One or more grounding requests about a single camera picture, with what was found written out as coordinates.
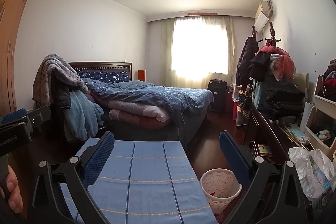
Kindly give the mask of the person's left hand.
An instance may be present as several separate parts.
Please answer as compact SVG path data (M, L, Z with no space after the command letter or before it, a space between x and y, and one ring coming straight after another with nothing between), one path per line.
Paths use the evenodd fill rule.
M8 166L8 175L6 177L6 186L10 193L7 203L14 213L21 213L23 211L23 200L18 184L18 179L11 168Z

